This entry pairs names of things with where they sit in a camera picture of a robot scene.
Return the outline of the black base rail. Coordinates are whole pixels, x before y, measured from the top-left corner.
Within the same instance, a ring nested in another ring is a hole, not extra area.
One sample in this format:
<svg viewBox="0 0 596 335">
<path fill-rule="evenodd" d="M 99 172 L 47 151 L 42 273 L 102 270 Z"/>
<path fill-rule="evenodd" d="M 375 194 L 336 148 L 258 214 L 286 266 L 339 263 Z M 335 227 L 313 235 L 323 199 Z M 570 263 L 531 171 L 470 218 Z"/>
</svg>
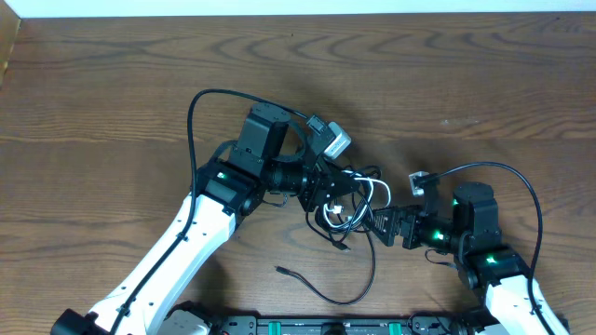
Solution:
<svg viewBox="0 0 596 335">
<path fill-rule="evenodd" d="M 204 320 L 176 312 L 158 331 L 165 335 L 445 335 L 466 334 L 459 322 L 448 317 L 414 315 L 405 318 L 260 318 L 249 315 Z"/>
</svg>

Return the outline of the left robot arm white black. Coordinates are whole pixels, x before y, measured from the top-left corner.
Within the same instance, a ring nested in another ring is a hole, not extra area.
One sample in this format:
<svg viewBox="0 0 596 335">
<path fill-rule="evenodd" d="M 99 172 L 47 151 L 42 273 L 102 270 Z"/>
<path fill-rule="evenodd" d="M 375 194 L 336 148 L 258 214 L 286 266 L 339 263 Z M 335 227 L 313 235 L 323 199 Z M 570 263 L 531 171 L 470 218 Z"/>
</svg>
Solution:
<svg viewBox="0 0 596 335">
<path fill-rule="evenodd" d="M 299 125 L 272 103 L 251 106 L 239 137 L 196 169 L 190 194 L 172 224 L 121 284 L 86 315 L 65 310 L 54 334 L 207 334 L 210 324 L 174 303 L 199 268 L 224 244 L 264 195 L 295 196 L 304 211 L 354 192 L 358 183 L 332 165 L 350 144 L 335 122 L 312 115 L 293 155 L 280 150 Z"/>
</svg>

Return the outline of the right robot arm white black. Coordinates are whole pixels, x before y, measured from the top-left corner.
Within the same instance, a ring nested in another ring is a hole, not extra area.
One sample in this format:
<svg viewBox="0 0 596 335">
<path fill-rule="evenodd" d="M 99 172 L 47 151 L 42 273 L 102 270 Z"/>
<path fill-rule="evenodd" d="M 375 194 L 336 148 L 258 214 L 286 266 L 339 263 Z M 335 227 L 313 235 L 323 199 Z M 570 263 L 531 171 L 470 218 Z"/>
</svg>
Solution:
<svg viewBox="0 0 596 335">
<path fill-rule="evenodd" d="M 366 228 L 386 246 L 402 240 L 405 249 L 424 247 L 453 255 L 464 287 L 478 307 L 453 319 L 452 334 L 566 334 L 567 321 L 549 307 L 531 268 L 502 240 L 498 205 L 488 184 L 464 182 L 453 192 L 451 217 L 439 214 L 439 190 L 431 181 L 422 188 L 424 202 L 374 210 Z"/>
</svg>

